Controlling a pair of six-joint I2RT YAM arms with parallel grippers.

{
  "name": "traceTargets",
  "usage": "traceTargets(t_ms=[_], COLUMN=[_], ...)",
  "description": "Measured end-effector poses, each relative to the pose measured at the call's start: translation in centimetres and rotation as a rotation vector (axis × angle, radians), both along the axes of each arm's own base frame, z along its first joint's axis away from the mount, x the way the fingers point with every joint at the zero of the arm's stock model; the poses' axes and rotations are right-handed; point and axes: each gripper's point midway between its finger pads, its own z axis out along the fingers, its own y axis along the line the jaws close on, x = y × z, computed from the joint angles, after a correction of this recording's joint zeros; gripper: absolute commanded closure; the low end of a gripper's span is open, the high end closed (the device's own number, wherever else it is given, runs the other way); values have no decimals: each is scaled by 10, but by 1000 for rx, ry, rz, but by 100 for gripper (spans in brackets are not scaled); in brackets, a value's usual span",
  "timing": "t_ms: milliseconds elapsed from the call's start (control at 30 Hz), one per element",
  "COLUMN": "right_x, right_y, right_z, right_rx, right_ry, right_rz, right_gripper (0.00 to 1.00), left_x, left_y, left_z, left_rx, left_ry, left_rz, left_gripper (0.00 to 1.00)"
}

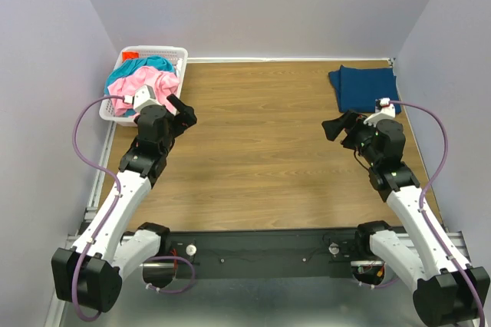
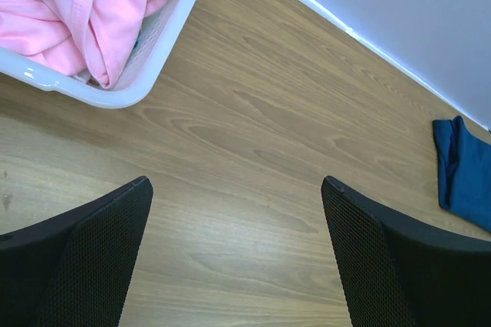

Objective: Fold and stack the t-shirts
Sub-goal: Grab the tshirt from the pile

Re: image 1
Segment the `pink t shirt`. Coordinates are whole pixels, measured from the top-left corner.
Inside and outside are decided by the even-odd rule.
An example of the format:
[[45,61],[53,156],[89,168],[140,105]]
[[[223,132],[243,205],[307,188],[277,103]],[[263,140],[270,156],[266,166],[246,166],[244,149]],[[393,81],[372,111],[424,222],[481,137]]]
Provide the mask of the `pink t shirt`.
[[133,96],[144,85],[152,87],[156,100],[171,113],[176,113],[176,108],[167,100],[167,97],[177,92],[180,80],[173,72],[159,71],[153,66],[142,66],[132,75],[117,77],[107,87],[107,94]]

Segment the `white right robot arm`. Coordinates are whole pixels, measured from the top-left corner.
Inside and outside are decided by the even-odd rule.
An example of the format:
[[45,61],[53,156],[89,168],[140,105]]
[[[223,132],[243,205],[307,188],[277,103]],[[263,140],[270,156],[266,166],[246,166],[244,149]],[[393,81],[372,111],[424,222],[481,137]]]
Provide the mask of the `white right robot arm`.
[[364,223],[353,240],[354,253],[384,261],[411,291],[425,325],[485,326],[489,274],[472,266],[457,249],[421,196],[419,181],[402,161],[404,127],[391,107],[370,117],[348,111],[321,125],[329,141],[346,133],[342,147],[367,161],[372,187],[395,212],[413,244],[405,246],[383,221]]

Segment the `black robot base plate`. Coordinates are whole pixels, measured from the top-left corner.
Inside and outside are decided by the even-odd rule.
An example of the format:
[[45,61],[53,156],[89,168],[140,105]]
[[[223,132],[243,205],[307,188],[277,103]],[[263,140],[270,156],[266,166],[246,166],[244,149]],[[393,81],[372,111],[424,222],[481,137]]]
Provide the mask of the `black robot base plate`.
[[140,266],[143,281],[168,286],[196,279],[331,277],[376,286],[395,273],[356,241],[354,227],[293,230],[171,232],[164,256]]

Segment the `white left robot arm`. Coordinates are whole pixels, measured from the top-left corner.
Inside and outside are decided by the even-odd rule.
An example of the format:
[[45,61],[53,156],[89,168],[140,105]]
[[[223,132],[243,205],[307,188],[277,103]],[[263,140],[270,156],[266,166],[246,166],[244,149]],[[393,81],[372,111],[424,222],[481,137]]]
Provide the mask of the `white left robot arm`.
[[175,139],[196,124],[195,112],[174,94],[167,100],[176,114],[150,97],[134,95],[123,100],[139,112],[137,135],[116,173],[79,155],[87,165],[111,176],[114,184],[88,228],[70,248],[57,249],[51,258],[56,296],[70,302],[85,322],[108,312],[123,281],[146,261],[169,261],[172,266],[184,263],[190,272],[196,271],[188,259],[170,250],[170,231],[165,226],[145,223],[128,241],[121,241],[134,211],[166,167]]

